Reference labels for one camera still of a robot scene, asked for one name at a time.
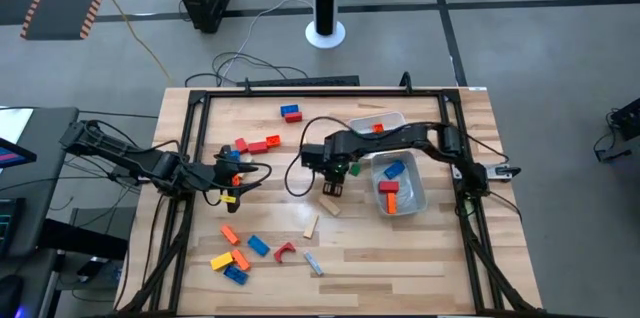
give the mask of yellow block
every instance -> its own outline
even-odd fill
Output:
[[[220,200],[226,203],[235,203],[236,197],[226,196],[224,194],[220,195]]]
[[[226,267],[231,263],[233,263],[233,256],[231,255],[231,252],[227,252],[211,260],[211,269],[218,270],[220,268]]]

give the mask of white pole base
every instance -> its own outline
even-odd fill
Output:
[[[305,35],[312,46],[320,49],[331,49],[342,43],[344,37],[347,35],[347,31],[344,29],[342,23],[337,22],[336,31],[333,32],[332,35],[323,36],[316,32],[316,25],[314,22],[311,22],[305,30]]]

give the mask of white cable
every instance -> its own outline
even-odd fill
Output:
[[[253,19],[253,22],[251,22],[251,25],[249,26],[249,33],[247,34],[247,38],[244,40],[244,42],[242,43],[242,45],[240,46],[240,49],[238,49],[237,53],[242,53],[242,50],[244,49],[244,47],[247,45],[247,42],[249,42],[249,38],[251,38],[251,32],[253,31],[253,26],[256,24],[256,22],[258,21],[258,18],[262,17],[262,15],[273,12],[274,10],[280,8],[280,6],[282,6],[283,4],[287,3],[287,2],[299,2],[299,3],[304,3],[306,5],[308,5],[309,7],[311,7],[311,9],[313,9],[313,4],[307,2],[306,0],[283,0],[282,2],[278,3],[275,7],[273,8],[269,8],[264,12],[260,12],[258,13],[258,15]],[[233,57],[233,59],[228,62],[228,66],[227,69],[224,71],[224,73],[222,73],[223,77],[227,77],[227,73],[229,73],[229,69],[231,69],[231,66],[233,65],[233,62],[236,61],[236,59],[238,58],[238,54],[236,53],[236,55]]]

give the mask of green block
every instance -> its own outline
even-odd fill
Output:
[[[351,169],[349,170],[349,173],[354,176],[357,177],[358,174],[360,174],[360,164],[358,163],[353,163],[351,165]]]

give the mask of yellow cable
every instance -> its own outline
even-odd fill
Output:
[[[156,57],[156,55],[153,54],[151,49],[149,47],[147,47],[147,45],[144,44],[144,42],[142,40],[140,40],[140,38],[138,38],[138,35],[136,35],[136,32],[133,30],[133,27],[131,26],[131,22],[129,22],[129,19],[127,18],[127,15],[124,14],[124,12],[122,11],[122,8],[120,8],[120,5],[118,5],[116,0],[111,0],[111,1],[113,2],[113,5],[115,5],[116,8],[118,8],[118,12],[120,12],[120,15],[122,16],[122,19],[124,19],[125,23],[127,23],[127,27],[129,27],[129,31],[131,31],[131,35],[133,36],[133,38],[135,38],[135,40],[138,41],[138,43],[140,43],[140,45],[143,46],[144,49],[147,50],[147,52],[149,52],[151,57],[153,57],[153,59],[156,61],[156,63],[158,63],[158,66],[160,67],[160,69],[162,70],[164,75],[167,77],[167,83],[169,84],[169,86],[170,87],[173,86],[173,79],[171,79],[171,75],[169,74],[167,69],[164,67],[164,65],[162,65],[162,63],[160,62],[158,57]]]

